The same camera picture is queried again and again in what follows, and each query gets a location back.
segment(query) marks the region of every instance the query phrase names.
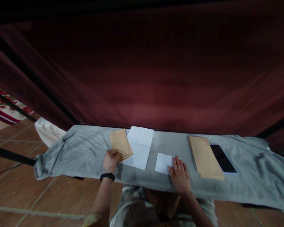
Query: gray towel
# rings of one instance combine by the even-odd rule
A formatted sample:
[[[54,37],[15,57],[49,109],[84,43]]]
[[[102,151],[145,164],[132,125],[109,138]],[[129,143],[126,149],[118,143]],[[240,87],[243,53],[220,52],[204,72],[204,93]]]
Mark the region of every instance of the gray towel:
[[[44,154],[36,157],[37,180],[59,175],[99,178],[109,135],[117,128],[73,126]],[[237,174],[226,179],[200,178],[188,136],[202,136],[210,144],[220,145]],[[186,164],[197,198],[266,205],[284,210],[284,158],[270,151],[259,138],[235,135],[214,136],[155,131],[145,170],[117,164],[116,181],[154,190],[175,192],[170,176],[156,172],[157,153],[178,155]]]

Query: manila envelope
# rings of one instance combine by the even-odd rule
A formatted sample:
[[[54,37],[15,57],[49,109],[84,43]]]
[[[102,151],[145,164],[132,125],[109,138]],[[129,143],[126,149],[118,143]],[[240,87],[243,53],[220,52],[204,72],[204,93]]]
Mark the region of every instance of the manila envelope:
[[[224,180],[225,175],[205,137],[188,138],[200,177]]]
[[[110,133],[110,142],[111,153],[115,154],[116,152],[120,152],[123,156],[118,162],[125,160],[133,155],[133,150],[127,140],[125,129]]]

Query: white paper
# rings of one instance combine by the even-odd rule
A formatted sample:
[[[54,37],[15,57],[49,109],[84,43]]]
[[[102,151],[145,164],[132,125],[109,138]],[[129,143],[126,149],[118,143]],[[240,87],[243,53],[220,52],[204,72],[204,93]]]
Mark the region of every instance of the white paper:
[[[133,155],[123,160],[122,163],[145,170],[153,135],[154,130],[152,129],[132,126],[127,140],[133,150]]]
[[[169,166],[174,166],[173,156],[158,153],[155,171],[170,175],[169,169],[168,169]]]

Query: fingers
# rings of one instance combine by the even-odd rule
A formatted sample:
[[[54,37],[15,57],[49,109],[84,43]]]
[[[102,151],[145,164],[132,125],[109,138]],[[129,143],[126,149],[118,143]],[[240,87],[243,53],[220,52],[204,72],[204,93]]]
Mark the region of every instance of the fingers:
[[[176,162],[177,162],[178,170],[181,170],[180,159],[178,156],[176,156]]]
[[[180,165],[181,165],[181,170],[182,170],[182,172],[185,172],[185,169],[184,169],[184,165],[183,165],[182,160],[180,160]]]
[[[113,155],[116,159],[120,159],[120,158],[122,158],[123,157],[123,155],[120,153],[120,152],[116,152],[116,153],[114,153],[114,155]]]
[[[177,163],[175,157],[173,157],[173,163],[174,163],[174,171],[178,171]]]
[[[184,163],[184,170],[185,170],[186,175],[189,176],[189,174],[188,174],[188,169],[187,169],[187,165],[186,165],[185,163]]]
[[[173,168],[171,166],[169,166],[168,169],[169,169],[169,173],[170,173],[171,177],[173,177],[174,176]]]

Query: maroon fabric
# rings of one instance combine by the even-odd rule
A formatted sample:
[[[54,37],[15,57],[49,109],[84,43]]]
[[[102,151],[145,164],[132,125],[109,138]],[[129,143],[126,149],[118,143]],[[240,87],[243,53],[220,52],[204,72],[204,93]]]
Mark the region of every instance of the maroon fabric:
[[[284,128],[267,137],[267,142],[273,151],[284,148]]]
[[[254,136],[284,117],[284,2],[271,2],[17,24],[55,73],[17,51],[84,123]]]
[[[72,122],[0,51],[0,87],[47,120],[68,130]]]

